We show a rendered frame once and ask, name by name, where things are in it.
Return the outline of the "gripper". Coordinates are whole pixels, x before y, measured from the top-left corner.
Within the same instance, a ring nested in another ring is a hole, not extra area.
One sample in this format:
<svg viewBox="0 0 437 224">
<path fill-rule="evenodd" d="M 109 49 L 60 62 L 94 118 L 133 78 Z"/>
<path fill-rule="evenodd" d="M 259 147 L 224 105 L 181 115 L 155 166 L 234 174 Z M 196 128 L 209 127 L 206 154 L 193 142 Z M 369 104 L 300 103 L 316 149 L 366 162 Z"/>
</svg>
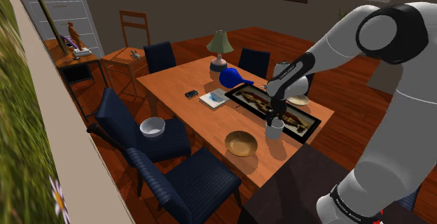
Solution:
<svg viewBox="0 0 437 224">
<path fill-rule="evenodd" d="M 279 120 L 283 120 L 284 112 L 286 111 L 286 97 L 284 93 L 276 94 L 271 97 L 270 105 L 272 107 L 272 111 L 266 115 L 266 123 L 268 126 L 272 125 L 272 120 L 277 117 Z"/>
</svg>

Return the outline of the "white cup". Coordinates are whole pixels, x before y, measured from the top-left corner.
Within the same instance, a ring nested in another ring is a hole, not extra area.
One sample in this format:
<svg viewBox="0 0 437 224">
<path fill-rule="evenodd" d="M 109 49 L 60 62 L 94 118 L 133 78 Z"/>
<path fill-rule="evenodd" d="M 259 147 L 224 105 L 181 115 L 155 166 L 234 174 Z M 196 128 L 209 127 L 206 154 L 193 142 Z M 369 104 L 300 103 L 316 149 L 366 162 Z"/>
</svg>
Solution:
<svg viewBox="0 0 437 224">
<path fill-rule="evenodd" d="M 265 135 L 269 139 L 278 139 L 284 129 L 284 122 L 278 118 L 273 118 L 271 124 L 265 124 Z"/>
</svg>

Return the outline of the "tan plate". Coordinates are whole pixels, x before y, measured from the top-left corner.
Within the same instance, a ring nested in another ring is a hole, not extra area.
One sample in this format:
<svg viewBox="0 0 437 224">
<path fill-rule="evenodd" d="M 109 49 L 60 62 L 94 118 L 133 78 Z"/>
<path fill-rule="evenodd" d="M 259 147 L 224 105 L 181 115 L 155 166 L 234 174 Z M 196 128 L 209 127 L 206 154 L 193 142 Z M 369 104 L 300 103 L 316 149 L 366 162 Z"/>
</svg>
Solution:
<svg viewBox="0 0 437 224">
<path fill-rule="evenodd" d="M 310 100 L 307 96 L 302 94 L 302 95 L 289 97 L 287 99 L 287 102 L 296 106 L 306 106 L 309 104 Z"/>
</svg>

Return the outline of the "black framed picture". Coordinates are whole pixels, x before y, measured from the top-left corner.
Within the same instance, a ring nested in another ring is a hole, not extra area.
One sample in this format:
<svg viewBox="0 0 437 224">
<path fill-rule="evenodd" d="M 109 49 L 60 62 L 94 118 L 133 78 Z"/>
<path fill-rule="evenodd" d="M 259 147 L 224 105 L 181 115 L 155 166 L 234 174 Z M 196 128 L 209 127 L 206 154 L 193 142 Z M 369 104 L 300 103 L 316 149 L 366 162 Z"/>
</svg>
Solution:
<svg viewBox="0 0 437 224">
<path fill-rule="evenodd" d="M 226 92 L 225 96 L 263 120 L 266 120 L 266 115 L 272 110 L 267 93 L 253 85 L 240 85 Z M 286 105 L 282 120 L 284 121 L 283 133 L 302 144 L 321 124 L 318 118 L 290 104 Z"/>
</svg>

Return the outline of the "golden bowl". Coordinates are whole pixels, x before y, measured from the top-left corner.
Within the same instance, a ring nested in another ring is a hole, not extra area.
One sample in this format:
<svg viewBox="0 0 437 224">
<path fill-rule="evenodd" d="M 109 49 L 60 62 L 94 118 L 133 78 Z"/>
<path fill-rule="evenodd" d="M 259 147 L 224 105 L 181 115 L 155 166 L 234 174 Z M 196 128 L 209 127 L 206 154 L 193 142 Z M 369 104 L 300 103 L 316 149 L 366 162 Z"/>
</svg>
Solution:
<svg viewBox="0 0 437 224">
<path fill-rule="evenodd" d="M 256 138 L 241 130 L 229 133 L 225 138 L 225 145 L 228 151 L 239 157 L 253 155 L 258 148 Z"/>
</svg>

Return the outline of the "navy upholstered chair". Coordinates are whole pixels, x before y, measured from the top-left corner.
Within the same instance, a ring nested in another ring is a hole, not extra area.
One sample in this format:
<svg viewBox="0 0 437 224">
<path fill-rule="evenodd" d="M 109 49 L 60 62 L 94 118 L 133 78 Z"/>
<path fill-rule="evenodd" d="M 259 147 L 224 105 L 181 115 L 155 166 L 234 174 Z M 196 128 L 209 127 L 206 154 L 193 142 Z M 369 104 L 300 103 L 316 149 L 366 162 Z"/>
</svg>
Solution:
<svg viewBox="0 0 437 224">
<path fill-rule="evenodd" d="M 266 78 L 269 61 L 269 52 L 243 48 L 238 67 L 260 78 Z"/>
<path fill-rule="evenodd" d="M 138 149 L 152 162 L 191 154 L 186 127 L 179 119 L 167 119 L 164 132 L 158 139 L 147 138 L 121 98 L 109 87 L 104 89 L 95 119 L 97 122 L 91 124 L 87 132 L 118 149 L 131 167 L 134 164 L 125 152 L 128 148 Z"/>
<path fill-rule="evenodd" d="M 146 45 L 144 52 L 150 74 L 176 66 L 176 59 L 169 41 Z"/>
<path fill-rule="evenodd" d="M 160 205 L 179 224 L 204 224 L 231 195 L 242 206 L 241 179 L 204 147 L 166 174 L 140 150 L 129 148 L 127 154 Z"/>
</svg>

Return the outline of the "white and blue book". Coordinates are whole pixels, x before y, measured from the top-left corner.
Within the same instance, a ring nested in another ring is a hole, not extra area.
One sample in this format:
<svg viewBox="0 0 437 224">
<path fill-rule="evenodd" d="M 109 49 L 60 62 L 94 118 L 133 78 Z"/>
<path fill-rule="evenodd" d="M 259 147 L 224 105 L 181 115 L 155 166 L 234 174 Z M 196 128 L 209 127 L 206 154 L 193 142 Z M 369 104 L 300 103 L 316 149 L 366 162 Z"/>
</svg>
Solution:
<svg viewBox="0 0 437 224">
<path fill-rule="evenodd" d="M 215 109 L 230 99 L 226 97 L 226 92 L 224 90 L 217 88 L 211 92 L 208 92 L 207 94 L 202 95 L 199 97 L 199 100 L 204 102 L 212 109 Z"/>
</svg>

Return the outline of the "table lamp with green shade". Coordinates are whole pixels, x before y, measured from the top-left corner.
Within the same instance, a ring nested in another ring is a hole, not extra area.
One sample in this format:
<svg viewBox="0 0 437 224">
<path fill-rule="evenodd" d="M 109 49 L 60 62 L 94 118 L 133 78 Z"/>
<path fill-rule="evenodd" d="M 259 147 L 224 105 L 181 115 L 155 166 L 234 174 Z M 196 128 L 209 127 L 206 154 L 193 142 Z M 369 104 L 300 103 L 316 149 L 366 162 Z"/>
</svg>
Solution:
<svg viewBox="0 0 437 224">
<path fill-rule="evenodd" d="M 210 70 L 221 72 L 226 69 L 227 62 L 222 58 L 222 54 L 230 53 L 234 50 L 229 43 L 227 33 L 221 29 L 215 31 L 213 39 L 207 45 L 207 49 L 209 52 L 217 54 L 216 58 L 210 63 Z"/>
</svg>

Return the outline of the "wooden dining table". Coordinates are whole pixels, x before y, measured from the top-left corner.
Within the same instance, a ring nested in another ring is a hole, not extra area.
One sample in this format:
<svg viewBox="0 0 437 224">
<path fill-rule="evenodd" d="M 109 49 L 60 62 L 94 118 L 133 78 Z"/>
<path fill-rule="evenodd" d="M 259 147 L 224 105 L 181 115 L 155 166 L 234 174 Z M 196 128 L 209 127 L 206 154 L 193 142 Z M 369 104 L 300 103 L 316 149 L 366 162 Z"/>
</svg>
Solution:
<svg viewBox="0 0 437 224">
<path fill-rule="evenodd" d="M 209 70 L 212 59 L 208 56 L 137 80 L 147 90 L 153 116 L 158 114 L 156 102 L 161 101 L 193 129 L 211 150 L 220 154 L 224 161 L 260 188 L 301 144 L 287 134 L 282 134 L 277 140 L 266 138 L 264 120 L 232 100 L 218 108 L 210 108 L 198 97 L 186 98 L 185 93 L 190 90 L 197 90 L 204 95 L 221 86 L 219 75 Z M 256 139 L 258 148 L 253 155 L 239 157 L 227 150 L 225 138 L 237 130 L 248 132 Z"/>
</svg>

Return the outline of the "white bowl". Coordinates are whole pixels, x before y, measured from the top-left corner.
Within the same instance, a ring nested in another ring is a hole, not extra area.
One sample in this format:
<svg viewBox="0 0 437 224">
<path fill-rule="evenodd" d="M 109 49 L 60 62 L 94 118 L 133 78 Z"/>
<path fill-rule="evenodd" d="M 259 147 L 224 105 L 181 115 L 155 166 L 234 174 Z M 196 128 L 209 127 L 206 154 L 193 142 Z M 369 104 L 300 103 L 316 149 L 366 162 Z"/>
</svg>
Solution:
<svg viewBox="0 0 437 224">
<path fill-rule="evenodd" d="M 140 124 L 139 129 L 146 138 L 157 138 L 165 131 L 165 121 L 159 117 L 147 118 Z"/>
</svg>

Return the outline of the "stack of white books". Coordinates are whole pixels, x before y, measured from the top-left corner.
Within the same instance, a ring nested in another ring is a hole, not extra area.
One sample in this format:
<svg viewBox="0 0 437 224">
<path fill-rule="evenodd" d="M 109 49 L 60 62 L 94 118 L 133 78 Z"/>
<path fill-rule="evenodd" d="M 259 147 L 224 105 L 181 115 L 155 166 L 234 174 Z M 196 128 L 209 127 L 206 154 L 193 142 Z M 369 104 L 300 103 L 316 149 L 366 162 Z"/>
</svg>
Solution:
<svg viewBox="0 0 437 224">
<path fill-rule="evenodd" d="M 73 55 L 74 55 L 75 60 L 78 60 L 81 57 L 85 57 L 85 56 L 88 56 L 91 54 L 92 54 L 92 52 L 88 48 L 85 48 L 85 47 L 82 47 L 81 50 L 79 48 L 73 49 Z"/>
</svg>

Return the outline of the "brown human figure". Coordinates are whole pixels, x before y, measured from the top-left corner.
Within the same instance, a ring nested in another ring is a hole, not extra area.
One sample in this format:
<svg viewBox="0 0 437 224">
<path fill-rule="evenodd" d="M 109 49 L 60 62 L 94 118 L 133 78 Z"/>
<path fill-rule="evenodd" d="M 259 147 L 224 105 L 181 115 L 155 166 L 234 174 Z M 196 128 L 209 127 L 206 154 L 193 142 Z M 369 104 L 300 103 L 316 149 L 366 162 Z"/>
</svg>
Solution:
<svg viewBox="0 0 437 224">
<path fill-rule="evenodd" d="M 83 47 L 80 40 L 80 35 L 77 33 L 77 31 L 74 29 L 74 24 L 72 22 L 68 22 L 68 30 L 70 38 L 75 41 L 75 44 L 78 46 L 78 49 L 82 51 Z"/>
</svg>

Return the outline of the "wooden side table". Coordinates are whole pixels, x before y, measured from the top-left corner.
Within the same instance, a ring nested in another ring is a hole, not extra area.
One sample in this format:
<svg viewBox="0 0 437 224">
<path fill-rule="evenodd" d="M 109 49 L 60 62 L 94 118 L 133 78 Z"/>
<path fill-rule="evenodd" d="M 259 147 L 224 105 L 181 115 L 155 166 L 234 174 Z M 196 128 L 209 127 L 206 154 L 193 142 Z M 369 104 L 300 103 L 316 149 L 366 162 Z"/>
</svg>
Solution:
<svg viewBox="0 0 437 224">
<path fill-rule="evenodd" d="M 83 65 L 97 63 L 99 70 L 101 72 L 102 78 L 104 80 L 104 83 L 105 83 L 106 87 L 108 87 L 109 85 L 106 81 L 104 71 L 102 69 L 99 58 L 97 58 L 95 55 L 91 54 L 91 55 L 88 55 L 85 57 L 81 57 L 78 60 L 73 60 L 73 58 L 74 58 L 73 50 L 71 48 L 69 48 L 69 49 L 67 49 L 67 53 L 65 53 L 56 39 L 47 40 L 47 41 L 44 41 L 43 43 L 45 44 L 45 46 L 48 50 L 48 53 L 53 60 L 53 64 L 56 66 L 56 68 L 60 72 L 62 79 L 65 81 L 65 85 L 66 85 L 67 89 L 69 90 L 71 97 L 73 98 L 75 103 L 78 105 L 78 108 L 79 108 L 82 116 L 85 118 L 85 121 L 88 122 L 88 117 L 94 115 L 95 112 L 90 113 L 90 114 L 84 113 L 76 95 L 74 94 L 74 91 L 71 89 L 71 82 L 67 80 L 67 77 L 63 71 L 70 69 L 72 67 L 79 67 L 79 66 L 83 66 Z"/>
</svg>

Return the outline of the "white chest of drawers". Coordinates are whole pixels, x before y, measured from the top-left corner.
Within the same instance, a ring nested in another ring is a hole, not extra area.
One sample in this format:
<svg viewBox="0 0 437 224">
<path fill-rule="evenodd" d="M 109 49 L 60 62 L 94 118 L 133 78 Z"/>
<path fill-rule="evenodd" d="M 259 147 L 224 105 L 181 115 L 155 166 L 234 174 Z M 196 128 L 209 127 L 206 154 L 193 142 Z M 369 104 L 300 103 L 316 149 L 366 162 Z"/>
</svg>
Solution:
<svg viewBox="0 0 437 224">
<path fill-rule="evenodd" d="M 25 10 L 44 41 L 56 40 L 38 0 L 21 0 Z M 100 58 L 104 55 L 87 0 L 44 0 L 48 12 L 60 35 L 69 36 L 68 22 L 80 35 L 80 40 Z"/>
</svg>

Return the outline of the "large grass wall picture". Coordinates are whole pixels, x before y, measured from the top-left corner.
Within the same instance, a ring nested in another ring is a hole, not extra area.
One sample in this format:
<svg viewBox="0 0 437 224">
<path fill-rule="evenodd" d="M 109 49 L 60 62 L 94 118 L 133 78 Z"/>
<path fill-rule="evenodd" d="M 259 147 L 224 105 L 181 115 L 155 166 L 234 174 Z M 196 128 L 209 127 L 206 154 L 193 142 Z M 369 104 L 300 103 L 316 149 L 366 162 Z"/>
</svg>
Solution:
<svg viewBox="0 0 437 224">
<path fill-rule="evenodd" d="M 0 0 L 0 224 L 134 224 L 128 211 L 65 204 L 12 0 Z"/>
</svg>

